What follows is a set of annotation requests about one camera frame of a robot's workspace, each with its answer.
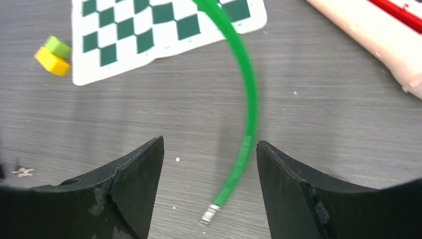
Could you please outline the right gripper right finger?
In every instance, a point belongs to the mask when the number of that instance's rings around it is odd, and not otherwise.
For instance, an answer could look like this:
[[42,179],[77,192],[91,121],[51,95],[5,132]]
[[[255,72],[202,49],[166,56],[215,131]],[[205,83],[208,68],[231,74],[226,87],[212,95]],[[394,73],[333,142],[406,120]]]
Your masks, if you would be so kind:
[[419,239],[422,181],[384,189],[318,171],[260,141],[257,168],[274,239]]

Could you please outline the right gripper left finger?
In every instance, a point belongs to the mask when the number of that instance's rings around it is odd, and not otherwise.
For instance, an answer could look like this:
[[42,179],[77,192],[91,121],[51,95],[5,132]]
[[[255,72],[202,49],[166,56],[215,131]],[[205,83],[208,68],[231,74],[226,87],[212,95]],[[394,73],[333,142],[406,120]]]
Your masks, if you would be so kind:
[[146,239],[164,159],[164,139],[59,185],[1,186],[3,239]]

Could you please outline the green cable lock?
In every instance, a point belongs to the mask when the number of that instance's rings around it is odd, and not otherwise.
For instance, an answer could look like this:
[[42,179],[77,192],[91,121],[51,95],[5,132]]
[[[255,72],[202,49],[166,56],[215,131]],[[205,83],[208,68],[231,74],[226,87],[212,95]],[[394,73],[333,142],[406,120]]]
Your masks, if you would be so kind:
[[208,15],[224,35],[233,55],[238,61],[245,87],[245,124],[242,141],[238,149],[232,169],[222,184],[213,202],[202,215],[199,225],[208,226],[217,212],[225,205],[233,193],[237,183],[245,172],[256,138],[258,128],[259,103],[256,77],[246,47],[241,37],[232,26],[228,15],[213,0],[196,0],[194,3]]

